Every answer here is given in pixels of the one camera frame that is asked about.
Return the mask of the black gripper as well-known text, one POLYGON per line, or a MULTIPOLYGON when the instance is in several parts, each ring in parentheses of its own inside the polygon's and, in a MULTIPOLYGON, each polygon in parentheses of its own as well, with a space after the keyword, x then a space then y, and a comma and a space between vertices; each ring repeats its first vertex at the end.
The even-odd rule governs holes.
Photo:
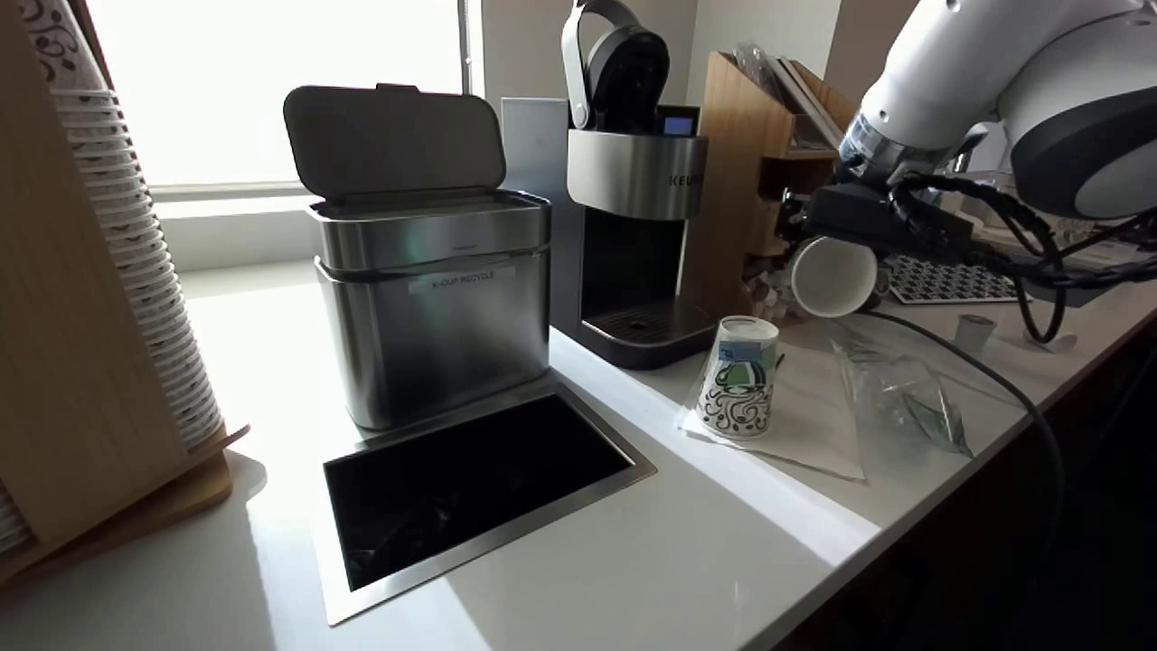
POLYGON ((807 230, 857 243, 873 252, 905 252, 942 263, 976 261, 970 220, 919 200, 894 200, 861 182, 831 182, 818 187, 807 200, 807 230))

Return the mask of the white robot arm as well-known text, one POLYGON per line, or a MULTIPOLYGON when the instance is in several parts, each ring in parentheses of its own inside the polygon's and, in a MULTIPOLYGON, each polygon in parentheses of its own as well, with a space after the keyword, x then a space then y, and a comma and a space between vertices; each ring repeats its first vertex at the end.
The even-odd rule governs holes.
POLYGON ((1152 0, 919 0, 848 118, 807 229, 935 257, 905 208, 980 124, 1000 124, 1016 200, 1049 217, 1157 205, 1152 0))

